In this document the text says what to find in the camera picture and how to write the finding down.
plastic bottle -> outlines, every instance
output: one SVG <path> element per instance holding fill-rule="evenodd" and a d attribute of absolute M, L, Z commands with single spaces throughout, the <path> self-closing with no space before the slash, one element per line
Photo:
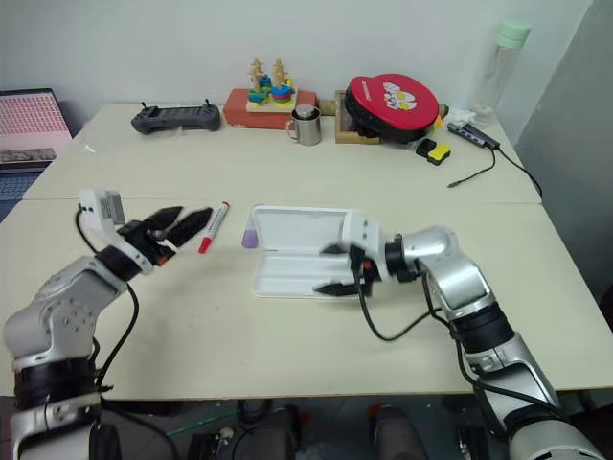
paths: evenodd
<path fill-rule="evenodd" d="M 491 123 L 494 108 L 500 101 L 531 28 L 529 23 L 520 19 L 505 19 L 502 22 L 495 40 L 496 48 L 470 107 L 476 114 L 473 123 L 477 127 L 483 128 Z"/>

black gamepad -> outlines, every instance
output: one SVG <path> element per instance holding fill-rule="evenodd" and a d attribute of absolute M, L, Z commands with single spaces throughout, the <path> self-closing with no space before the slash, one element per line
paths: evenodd
<path fill-rule="evenodd" d="M 171 127 L 200 128 L 215 131 L 221 125 L 219 109 L 216 105 L 206 103 L 200 107 L 160 108 L 157 105 L 147 107 L 132 119 L 132 126 L 138 132 L 149 134 L 152 131 Z"/>

table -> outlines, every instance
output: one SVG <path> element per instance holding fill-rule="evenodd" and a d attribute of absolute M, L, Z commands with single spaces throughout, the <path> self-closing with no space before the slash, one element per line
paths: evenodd
<path fill-rule="evenodd" d="M 270 204 L 288 200 L 280 196 Z M 107 376 L 115 384 L 110 398 L 469 391 L 454 344 L 435 321 L 390 344 L 372 335 L 353 300 L 254 297 L 259 250 L 239 243 L 252 204 L 247 201 L 234 204 L 206 256 L 196 253 L 196 238 L 153 275 L 134 280 L 141 315 Z M 125 214 L 143 218 L 177 203 L 189 209 L 217 205 L 208 198 L 125 199 Z M 328 205 L 339 204 L 342 198 L 329 199 Z M 48 276 L 87 253 L 73 226 L 75 208 L 75 199 L 26 200 L 0 226 L 0 321 L 28 305 Z M 613 383 L 613 335 L 541 206 L 415 202 L 369 211 L 390 233 L 433 223 L 452 227 L 556 389 Z M 426 308 L 419 283 L 378 284 L 370 305 L 385 333 Z M 130 315 L 126 295 L 102 313 L 96 332 L 102 359 Z M 10 369 L 3 348 L 5 395 L 12 390 Z"/>
<path fill-rule="evenodd" d="M 334 143 L 333 117 L 323 117 L 323 141 L 294 144 L 280 130 L 228 128 L 166 131 L 143 136 L 130 125 L 141 107 L 111 104 L 85 127 L 72 145 L 26 193 L 29 199 L 74 198 L 83 187 L 115 188 L 126 198 L 207 198 L 214 202 L 327 206 L 375 210 L 427 202 L 540 203 L 530 179 L 500 157 L 496 168 L 455 189 L 447 184 L 491 162 L 445 128 L 431 137 L 452 148 L 439 167 L 400 145 Z M 488 134 L 517 156 L 498 124 Z"/>

metal cup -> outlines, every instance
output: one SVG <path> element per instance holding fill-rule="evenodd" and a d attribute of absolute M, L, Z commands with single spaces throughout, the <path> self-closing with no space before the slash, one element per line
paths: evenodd
<path fill-rule="evenodd" d="M 297 105 L 291 112 L 291 120 L 285 123 L 287 135 L 303 146 L 319 144 L 322 140 L 321 115 L 319 108 L 310 103 Z"/>

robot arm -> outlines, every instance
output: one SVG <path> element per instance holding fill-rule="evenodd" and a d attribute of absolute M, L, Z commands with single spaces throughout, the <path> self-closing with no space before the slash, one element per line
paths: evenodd
<path fill-rule="evenodd" d="M 181 210 L 162 209 L 115 230 L 125 223 L 119 194 L 79 192 L 82 220 L 108 246 L 49 278 L 4 326 L 18 409 L 11 417 L 13 459 L 86 459 L 96 446 L 112 444 L 114 429 L 98 423 L 101 389 L 91 358 L 96 321 L 130 279 L 163 265 L 212 213 L 203 209 L 175 223 Z"/>
<path fill-rule="evenodd" d="M 435 226 L 387 241 L 375 221 L 350 212 L 338 242 L 325 250 L 330 251 L 348 252 L 352 271 L 360 273 L 366 286 L 393 277 L 400 282 L 426 277 L 452 337 L 461 344 L 464 359 L 477 376 L 475 395 L 489 429 L 511 439 L 511 460 L 550 455 L 604 458 L 578 430 L 561 420 L 554 388 L 507 321 L 477 264 L 460 251 L 451 230 Z M 549 404 L 553 410 L 509 396 L 511 392 Z"/>

